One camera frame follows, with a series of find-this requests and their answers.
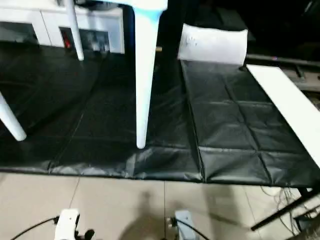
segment white device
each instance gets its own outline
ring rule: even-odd
[[[76,240],[75,232],[79,216],[77,209],[62,210],[59,221],[56,224],[54,240]]]

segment beige floor tile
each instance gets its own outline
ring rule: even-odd
[[[259,240],[249,226],[254,218],[242,186],[165,183],[165,215],[172,217],[176,210],[189,210],[197,229],[215,240]],[[167,230],[172,240],[175,229]]]
[[[244,189],[256,222],[265,219],[275,213],[277,209],[281,209],[288,204],[285,195],[283,193],[280,195],[281,188],[279,187],[245,186]],[[291,189],[290,191],[292,200],[299,197],[298,190]],[[303,207],[298,207],[292,214],[296,216],[304,211]],[[258,230],[263,240],[284,240],[292,237],[290,215],[282,216],[281,220],[277,219]]]
[[[0,239],[11,239],[26,228],[68,208],[77,177],[27,174],[0,175]],[[20,240],[52,240],[55,226],[47,223]]]
[[[82,178],[72,201],[78,230],[98,240],[160,240],[165,234],[164,182]]]

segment white board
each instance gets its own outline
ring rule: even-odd
[[[320,111],[278,67],[247,65],[320,167]]]

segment white cabinet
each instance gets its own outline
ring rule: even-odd
[[[75,7],[79,29],[107,32],[111,53],[125,53],[123,10],[89,11]],[[64,47],[60,27],[69,28],[66,8],[56,0],[0,0],[0,22],[32,24],[40,45]]]
[[[51,46],[50,38],[40,11],[0,8],[0,22],[32,24],[39,44]],[[8,32],[0,31],[0,35],[1,34],[8,34]]]
[[[64,47],[63,37],[59,27],[70,27],[65,12],[42,11],[43,20],[52,46]],[[101,31],[108,33],[111,53],[125,53],[123,12],[121,8],[110,9],[101,14],[76,14],[78,27],[83,30]]]

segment black cable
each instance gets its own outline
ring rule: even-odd
[[[59,220],[59,216],[55,216],[55,217],[49,218],[47,220],[41,221],[41,222],[39,222],[39,223],[27,228],[26,230],[20,232],[18,235],[16,235],[13,238],[11,238],[11,240],[16,240],[17,238],[19,238],[21,235],[25,234],[26,232],[29,232],[30,230],[35,229],[36,227],[38,227],[38,226],[40,226],[42,224],[45,224],[47,222],[54,221],[54,224],[57,224],[58,220]]]
[[[201,237],[203,237],[205,240],[210,240],[208,237],[206,237],[202,232],[200,232],[198,229],[196,229],[195,227],[189,225],[188,223],[181,221],[178,218],[175,218],[175,220],[185,226],[187,226],[188,228],[192,229],[193,231],[195,231],[197,234],[199,234]]]

